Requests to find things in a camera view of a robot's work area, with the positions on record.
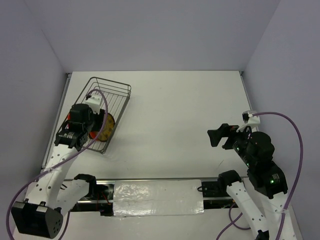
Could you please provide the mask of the orange plate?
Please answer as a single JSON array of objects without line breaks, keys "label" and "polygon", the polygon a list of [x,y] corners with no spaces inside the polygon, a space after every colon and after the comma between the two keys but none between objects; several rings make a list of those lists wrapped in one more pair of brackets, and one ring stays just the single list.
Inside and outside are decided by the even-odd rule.
[{"label": "orange plate", "polygon": [[90,133],[89,133],[89,138],[90,139],[95,139],[97,137],[97,132],[96,131],[91,131]]}]

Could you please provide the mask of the yellow patterned plate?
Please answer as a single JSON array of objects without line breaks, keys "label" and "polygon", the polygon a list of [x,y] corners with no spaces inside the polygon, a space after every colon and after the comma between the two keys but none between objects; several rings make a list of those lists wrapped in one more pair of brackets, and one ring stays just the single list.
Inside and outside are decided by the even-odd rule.
[{"label": "yellow patterned plate", "polygon": [[115,121],[114,117],[110,113],[108,113],[107,120],[104,125],[103,131],[98,136],[97,140],[100,142],[107,142],[113,132],[115,124],[116,124],[116,121]]}]

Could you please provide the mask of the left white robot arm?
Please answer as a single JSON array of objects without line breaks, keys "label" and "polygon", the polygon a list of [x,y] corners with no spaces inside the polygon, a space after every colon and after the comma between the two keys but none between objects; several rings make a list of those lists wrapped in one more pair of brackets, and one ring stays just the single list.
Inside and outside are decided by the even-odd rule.
[{"label": "left white robot arm", "polygon": [[62,229],[64,216],[78,200],[97,196],[95,176],[79,173],[62,189],[66,175],[76,158],[92,142],[91,132],[99,135],[107,122],[108,110],[98,103],[74,104],[56,133],[51,158],[45,170],[33,182],[35,186],[23,201],[13,199],[8,214],[19,233],[54,239]]}]

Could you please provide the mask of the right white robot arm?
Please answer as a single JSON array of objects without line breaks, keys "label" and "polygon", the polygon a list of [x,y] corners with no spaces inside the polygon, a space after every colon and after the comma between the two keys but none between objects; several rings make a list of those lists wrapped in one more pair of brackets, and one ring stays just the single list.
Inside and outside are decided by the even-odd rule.
[{"label": "right white robot arm", "polygon": [[220,173],[217,190],[235,201],[247,220],[256,240],[295,240],[296,234],[289,213],[285,217],[288,186],[284,172],[273,161],[275,147],[271,138],[261,131],[252,131],[250,126],[241,129],[238,125],[223,123],[218,129],[208,130],[212,147],[217,147],[222,138],[224,150],[234,150],[247,166],[247,176],[261,200],[263,212],[248,194],[235,170]]}]

